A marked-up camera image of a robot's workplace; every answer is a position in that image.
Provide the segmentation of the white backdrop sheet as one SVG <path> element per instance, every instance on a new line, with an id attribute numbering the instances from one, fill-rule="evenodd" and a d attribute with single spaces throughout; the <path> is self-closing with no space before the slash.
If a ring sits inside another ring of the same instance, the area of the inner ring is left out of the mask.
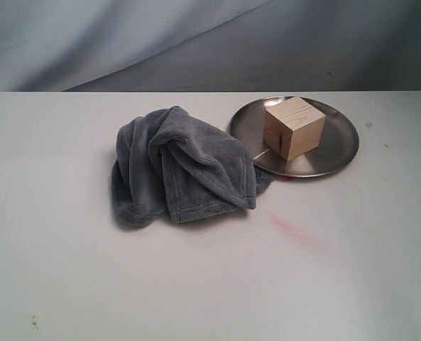
<path id="1" fill-rule="evenodd" d="M 421 1 L 0 1 L 0 91 L 421 90 Z"/>

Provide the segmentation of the pale wooden cube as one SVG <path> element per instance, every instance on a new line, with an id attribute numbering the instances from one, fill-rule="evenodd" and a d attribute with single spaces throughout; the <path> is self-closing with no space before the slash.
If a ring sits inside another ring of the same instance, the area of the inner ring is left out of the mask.
<path id="1" fill-rule="evenodd" d="M 319 146 L 326 116 L 301 97 L 265 109 L 263 140 L 290 161 Z"/>

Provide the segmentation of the grey fleece cloth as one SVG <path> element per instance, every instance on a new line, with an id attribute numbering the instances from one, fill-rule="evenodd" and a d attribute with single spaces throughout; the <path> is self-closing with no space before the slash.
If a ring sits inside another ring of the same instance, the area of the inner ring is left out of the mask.
<path id="1" fill-rule="evenodd" d="M 115 218 L 145 227 L 167 214 L 175 224 L 253 210 L 275 180 L 233 136 L 190 116 L 159 109 L 122 126 L 111 170 Z"/>

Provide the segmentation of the round steel plate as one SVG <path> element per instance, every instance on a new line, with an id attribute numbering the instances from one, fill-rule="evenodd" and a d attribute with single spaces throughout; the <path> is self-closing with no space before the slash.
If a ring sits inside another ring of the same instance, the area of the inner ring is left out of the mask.
<path id="1" fill-rule="evenodd" d="M 263 141 L 264 111 L 287 99 L 289 96 L 254 100 L 231 118 L 228 132 L 248 148 L 254 164 L 273 174 L 292 178 L 329 175 L 347 166 L 359 149 L 357 130 L 340 111 L 315 99 L 304 98 L 326 116 L 319 146 L 291 161 L 282 159 L 270 150 Z"/>

